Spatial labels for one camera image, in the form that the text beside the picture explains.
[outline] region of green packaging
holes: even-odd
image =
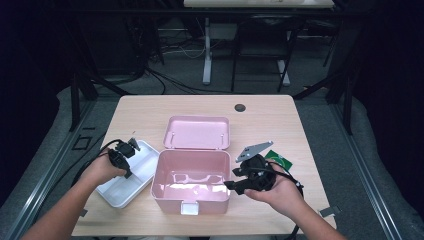
[[[283,166],[287,171],[289,171],[291,166],[293,165],[293,163],[291,163],[289,160],[285,159],[283,156],[272,150],[269,150],[269,152],[265,155],[265,159],[274,160],[275,162]]]

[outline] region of black device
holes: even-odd
[[[233,169],[233,173],[237,177],[247,177],[239,182],[224,182],[229,190],[235,190],[238,195],[243,194],[245,189],[254,189],[257,191],[271,190],[276,178],[271,164],[260,154],[256,154],[252,158],[243,161],[240,164],[240,168]]]
[[[87,167],[90,166],[90,164],[93,161],[95,161],[98,157],[100,157],[102,152],[106,148],[108,148],[112,143],[115,143],[115,142],[118,143],[115,149],[109,149],[107,151],[107,154],[109,155],[109,160],[113,166],[126,170],[127,173],[125,174],[124,177],[129,178],[132,175],[132,172],[130,169],[130,165],[127,162],[127,158],[134,156],[135,150],[140,151],[140,147],[138,146],[137,141],[134,138],[131,138],[127,143],[120,139],[116,139],[107,143],[105,146],[103,146],[100,152],[96,155],[96,157],[84,163],[84,165],[80,168],[78,173],[75,175],[71,186],[73,186],[78,181],[78,179],[81,177],[81,174],[84,172],[84,170],[87,169]]]

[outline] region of wooden table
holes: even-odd
[[[236,104],[246,107],[235,110]],[[112,118],[104,143],[131,137],[144,140],[161,151],[170,117],[206,115],[230,121],[232,168],[243,148],[272,140],[272,149],[293,163],[290,172],[304,186],[306,201],[313,209],[329,206],[299,115],[290,96],[285,95],[174,95],[122,97]],[[232,179],[241,180],[234,175]],[[86,204],[74,236],[210,236],[289,234],[294,223],[269,205],[231,193],[228,211],[217,215],[164,214],[146,187],[125,208],[112,208],[97,192]],[[333,217],[326,220],[336,227]]]

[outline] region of open lid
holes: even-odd
[[[178,149],[226,149],[230,145],[230,123],[225,117],[173,116],[163,144]]]

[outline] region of white container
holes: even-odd
[[[128,179],[115,177],[96,188],[97,192],[112,206],[124,208],[153,179],[159,152],[142,140],[137,141],[140,151],[128,158],[131,172]]]

